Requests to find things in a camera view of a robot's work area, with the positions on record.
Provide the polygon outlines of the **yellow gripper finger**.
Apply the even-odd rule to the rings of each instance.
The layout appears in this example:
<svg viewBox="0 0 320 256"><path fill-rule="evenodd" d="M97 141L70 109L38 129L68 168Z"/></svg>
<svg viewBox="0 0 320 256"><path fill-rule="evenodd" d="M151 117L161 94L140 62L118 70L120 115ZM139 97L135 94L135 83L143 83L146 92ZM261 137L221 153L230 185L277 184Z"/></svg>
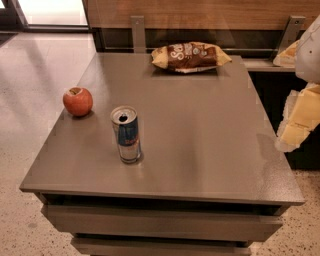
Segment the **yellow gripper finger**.
<svg viewBox="0 0 320 256"><path fill-rule="evenodd" d="M320 85L308 83L300 92L291 90L277 130L275 147L282 152L299 148L320 124Z"/></svg>
<svg viewBox="0 0 320 256"><path fill-rule="evenodd" d="M295 41L288 46L284 51L276 55L273 60L273 64L276 66L294 66L296 49L299 41Z"/></svg>

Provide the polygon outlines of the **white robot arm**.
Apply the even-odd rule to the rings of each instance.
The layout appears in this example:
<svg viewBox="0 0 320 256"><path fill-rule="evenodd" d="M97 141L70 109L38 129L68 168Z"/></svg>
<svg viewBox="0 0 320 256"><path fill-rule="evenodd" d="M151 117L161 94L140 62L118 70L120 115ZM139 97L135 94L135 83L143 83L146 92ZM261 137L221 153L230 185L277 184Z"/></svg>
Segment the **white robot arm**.
<svg viewBox="0 0 320 256"><path fill-rule="evenodd" d="M275 57L273 64L294 68L295 75L307 82L300 92L290 91L277 130L275 147L292 152L320 124L320 16L299 40Z"/></svg>

